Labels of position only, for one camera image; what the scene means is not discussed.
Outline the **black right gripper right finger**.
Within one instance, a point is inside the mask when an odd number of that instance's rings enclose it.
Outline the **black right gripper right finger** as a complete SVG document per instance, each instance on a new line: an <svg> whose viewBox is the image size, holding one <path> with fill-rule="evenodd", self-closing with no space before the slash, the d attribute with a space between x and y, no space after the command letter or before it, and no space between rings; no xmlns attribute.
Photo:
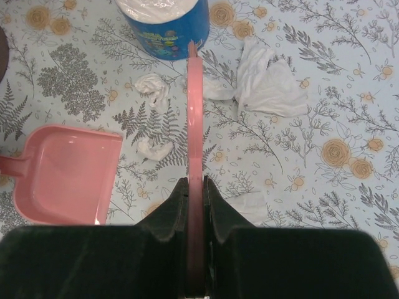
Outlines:
<svg viewBox="0 0 399 299"><path fill-rule="evenodd" d="M203 183L211 298L391 298L392 275L366 233L256 227Z"/></svg>

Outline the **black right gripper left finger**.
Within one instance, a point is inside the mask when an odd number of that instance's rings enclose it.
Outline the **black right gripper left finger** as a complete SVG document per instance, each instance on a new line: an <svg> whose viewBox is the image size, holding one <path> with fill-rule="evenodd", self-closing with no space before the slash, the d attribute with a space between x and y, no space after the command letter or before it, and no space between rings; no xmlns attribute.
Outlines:
<svg viewBox="0 0 399 299"><path fill-rule="evenodd" d="M135 225L31 225L1 241L2 298L183 298L188 181Z"/></svg>

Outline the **pink hand brush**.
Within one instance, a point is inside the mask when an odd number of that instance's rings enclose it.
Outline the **pink hand brush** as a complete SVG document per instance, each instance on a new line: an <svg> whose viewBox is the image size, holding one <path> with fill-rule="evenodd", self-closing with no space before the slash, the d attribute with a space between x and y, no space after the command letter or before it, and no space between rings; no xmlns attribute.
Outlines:
<svg viewBox="0 0 399 299"><path fill-rule="evenodd" d="M205 294L204 204L203 204L203 61L198 48L188 44L187 141L188 227L185 291L188 298Z"/></svg>

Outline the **pink dustpan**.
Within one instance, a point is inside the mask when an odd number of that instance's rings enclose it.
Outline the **pink dustpan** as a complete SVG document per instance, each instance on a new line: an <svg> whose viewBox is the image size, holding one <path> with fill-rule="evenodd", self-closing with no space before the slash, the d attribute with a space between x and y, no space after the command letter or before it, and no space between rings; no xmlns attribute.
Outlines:
<svg viewBox="0 0 399 299"><path fill-rule="evenodd" d="M34 130L18 157L1 157L14 177L13 203L36 224L104 225L123 138L62 125Z"/></svg>

